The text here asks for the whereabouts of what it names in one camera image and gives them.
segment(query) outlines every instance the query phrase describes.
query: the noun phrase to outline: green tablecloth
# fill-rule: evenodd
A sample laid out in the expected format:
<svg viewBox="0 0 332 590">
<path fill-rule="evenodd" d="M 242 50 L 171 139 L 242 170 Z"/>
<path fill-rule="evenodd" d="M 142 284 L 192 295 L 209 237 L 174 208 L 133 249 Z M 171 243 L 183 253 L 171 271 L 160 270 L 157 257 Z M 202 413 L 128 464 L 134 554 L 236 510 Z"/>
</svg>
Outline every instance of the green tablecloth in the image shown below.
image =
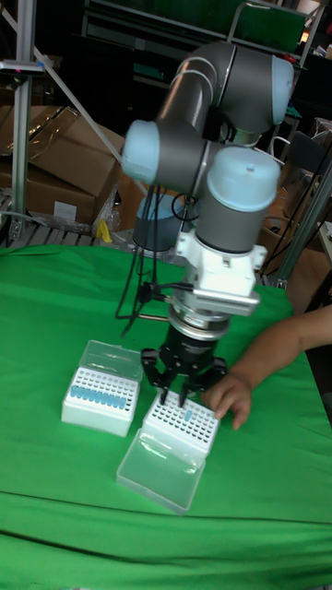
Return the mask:
<svg viewBox="0 0 332 590">
<path fill-rule="evenodd" d="M 31 247 L 0 255 L 0 588 L 291 590 L 332 580 L 332 436 L 307 359 L 254 394 L 247 424 L 219 429 L 191 510 L 175 516 L 115 484 L 153 399 L 142 382 L 125 439 L 60 421 L 88 340 L 120 343 L 113 319 L 130 256 Z M 160 265 L 160 279 L 179 278 Z M 219 353 L 234 362 L 291 314 L 259 290 Z M 122 344 L 157 347 L 167 325 L 138 321 Z"/>
</svg>

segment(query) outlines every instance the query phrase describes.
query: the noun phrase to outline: white plastic box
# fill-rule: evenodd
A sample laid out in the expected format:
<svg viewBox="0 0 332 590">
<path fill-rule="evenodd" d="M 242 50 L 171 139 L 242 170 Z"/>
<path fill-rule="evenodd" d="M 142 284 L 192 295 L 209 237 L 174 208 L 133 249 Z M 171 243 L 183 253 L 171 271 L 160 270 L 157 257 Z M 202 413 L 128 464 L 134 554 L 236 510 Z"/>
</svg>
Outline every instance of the white plastic box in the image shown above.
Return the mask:
<svg viewBox="0 0 332 590">
<path fill-rule="evenodd" d="M 219 420 L 211 410 L 169 392 L 157 395 L 136 434 L 116 481 L 164 508 L 183 515 L 190 508 Z"/>
<path fill-rule="evenodd" d="M 62 422 L 126 436 L 141 378 L 138 352 L 90 340 L 66 392 Z"/>
</svg>

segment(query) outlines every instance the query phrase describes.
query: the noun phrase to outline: finger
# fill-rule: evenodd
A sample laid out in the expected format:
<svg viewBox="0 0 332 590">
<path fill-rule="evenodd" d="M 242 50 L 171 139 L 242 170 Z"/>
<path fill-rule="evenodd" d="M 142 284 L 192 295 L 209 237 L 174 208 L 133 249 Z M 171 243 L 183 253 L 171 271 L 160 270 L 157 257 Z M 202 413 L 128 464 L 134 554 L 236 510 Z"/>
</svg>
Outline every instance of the finger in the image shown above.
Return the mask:
<svg viewBox="0 0 332 590">
<path fill-rule="evenodd" d="M 234 420 L 232 426 L 235 431 L 239 430 L 247 420 L 250 414 L 250 404 L 245 404 L 235 411 Z"/>
<path fill-rule="evenodd" d="M 202 395 L 203 403 L 216 410 L 222 397 L 231 389 L 232 380 L 226 376 L 220 383 L 211 387 Z"/>
<path fill-rule="evenodd" d="M 223 418 L 225 416 L 225 414 L 227 414 L 229 409 L 231 409 L 231 406 L 233 405 L 233 403 L 234 403 L 234 393 L 228 392 L 224 397 L 222 397 L 220 403 L 216 407 L 215 417 L 218 420 Z"/>
</svg>

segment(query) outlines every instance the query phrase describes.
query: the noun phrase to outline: transparent box lid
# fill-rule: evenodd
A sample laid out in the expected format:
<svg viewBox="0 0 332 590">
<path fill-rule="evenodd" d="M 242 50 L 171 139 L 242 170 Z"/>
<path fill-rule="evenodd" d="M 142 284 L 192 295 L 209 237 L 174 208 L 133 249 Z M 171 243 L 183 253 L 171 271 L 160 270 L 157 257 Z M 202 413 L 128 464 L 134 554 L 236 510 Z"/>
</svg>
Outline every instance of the transparent box lid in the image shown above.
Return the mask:
<svg viewBox="0 0 332 590">
<path fill-rule="evenodd" d="M 139 430 L 116 473 L 116 482 L 183 515 L 189 510 L 205 461 L 199 468 Z"/>
<path fill-rule="evenodd" d="M 126 379 L 141 381 L 140 353 L 120 346 L 90 340 L 79 362 L 80 367 L 109 372 Z"/>
</svg>

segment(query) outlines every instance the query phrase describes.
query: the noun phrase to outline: light blue joint cap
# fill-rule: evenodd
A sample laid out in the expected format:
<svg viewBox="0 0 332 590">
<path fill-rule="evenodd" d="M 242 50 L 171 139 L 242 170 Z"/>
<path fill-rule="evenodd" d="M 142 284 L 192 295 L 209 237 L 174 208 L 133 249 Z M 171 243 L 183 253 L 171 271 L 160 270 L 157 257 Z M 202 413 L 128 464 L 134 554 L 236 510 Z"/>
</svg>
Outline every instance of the light blue joint cap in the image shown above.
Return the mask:
<svg viewBox="0 0 332 590">
<path fill-rule="evenodd" d="M 294 68 L 285 59 L 272 55 L 272 114 L 274 125 L 282 123 L 291 97 Z"/>
<path fill-rule="evenodd" d="M 275 198 L 280 168 L 267 154 L 249 147 L 225 147 L 207 175 L 211 194 L 224 206 L 251 213 Z"/>
<path fill-rule="evenodd" d="M 134 121 L 126 135 L 122 159 L 124 174 L 152 184 L 160 156 L 160 135 L 153 121 Z"/>
</svg>

